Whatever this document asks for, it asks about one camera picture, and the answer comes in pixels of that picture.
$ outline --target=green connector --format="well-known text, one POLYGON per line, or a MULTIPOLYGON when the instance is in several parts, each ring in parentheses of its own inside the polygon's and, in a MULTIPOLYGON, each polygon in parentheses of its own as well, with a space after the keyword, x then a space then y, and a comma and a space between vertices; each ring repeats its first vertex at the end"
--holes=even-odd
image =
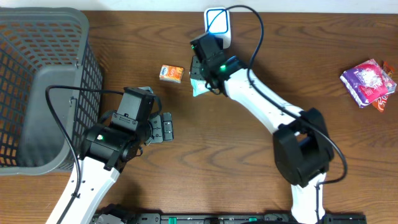
POLYGON ((169 218, 169 224, 177 224, 177 218, 169 218))

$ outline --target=small orange box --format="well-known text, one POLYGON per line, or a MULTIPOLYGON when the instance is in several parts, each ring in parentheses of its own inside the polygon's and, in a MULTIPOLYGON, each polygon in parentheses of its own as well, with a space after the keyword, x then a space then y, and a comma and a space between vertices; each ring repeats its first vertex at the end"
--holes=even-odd
POLYGON ((184 68, 171 65, 162 65, 162 69, 160 69, 159 79, 168 82, 181 83, 183 72, 184 68))

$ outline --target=white wall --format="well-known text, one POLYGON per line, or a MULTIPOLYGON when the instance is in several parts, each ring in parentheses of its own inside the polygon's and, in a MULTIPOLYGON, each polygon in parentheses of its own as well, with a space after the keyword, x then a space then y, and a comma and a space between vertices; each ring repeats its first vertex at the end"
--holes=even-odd
POLYGON ((259 12, 398 13, 398 0, 0 0, 1 7, 123 11, 204 11, 233 4, 246 4, 259 12))

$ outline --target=wood grain surface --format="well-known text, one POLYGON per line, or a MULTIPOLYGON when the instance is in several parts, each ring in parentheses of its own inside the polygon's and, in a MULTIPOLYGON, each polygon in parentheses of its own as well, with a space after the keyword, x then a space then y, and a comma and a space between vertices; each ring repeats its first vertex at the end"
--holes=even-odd
MULTIPOLYGON (((151 86, 171 112, 175 140, 151 144, 127 164, 99 207, 164 213, 264 213, 289 210, 290 185, 275 167, 271 135, 243 106, 211 93, 192 96, 189 41, 203 33, 195 12, 85 12, 104 68, 104 89, 151 86), (185 68, 181 84, 159 81, 163 64, 185 68)), ((316 107, 346 155, 349 174, 325 186, 324 207, 364 213, 368 223, 398 220, 398 96, 385 113, 359 109, 339 80, 369 58, 398 68, 398 16, 261 14, 266 36, 254 71, 294 105, 316 107)), ((231 13, 230 55, 248 61, 260 30, 250 13, 231 13)), ((101 110, 120 96, 104 96, 101 110)), ((328 179, 341 174, 336 158, 328 179)), ((69 174, 1 177, 0 223, 44 223, 69 174)))

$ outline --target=gray plastic basket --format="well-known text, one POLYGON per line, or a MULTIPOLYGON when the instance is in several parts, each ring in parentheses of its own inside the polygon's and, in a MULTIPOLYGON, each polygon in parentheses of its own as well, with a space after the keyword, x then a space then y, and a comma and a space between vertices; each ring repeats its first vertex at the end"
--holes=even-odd
MULTIPOLYGON (((102 88, 88 28, 76 9, 0 9, 0 175, 72 169, 45 88, 102 88)), ((83 131, 98 119, 100 94, 54 89, 50 99, 77 147, 83 131)))

